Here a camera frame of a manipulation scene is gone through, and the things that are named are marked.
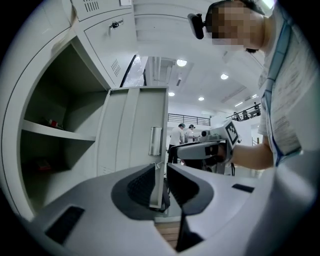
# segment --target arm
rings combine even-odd
[[[255,146],[236,145],[231,162],[249,169],[262,170],[273,166],[273,154],[268,137],[263,136],[262,144]]]
[[[180,133],[180,142],[181,143],[185,142],[185,134],[183,133],[183,131],[181,131],[181,133]]]

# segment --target open locker door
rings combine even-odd
[[[97,132],[97,175],[161,163],[155,171],[150,207],[160,208],[166,160],[167,87],[111,89]]]

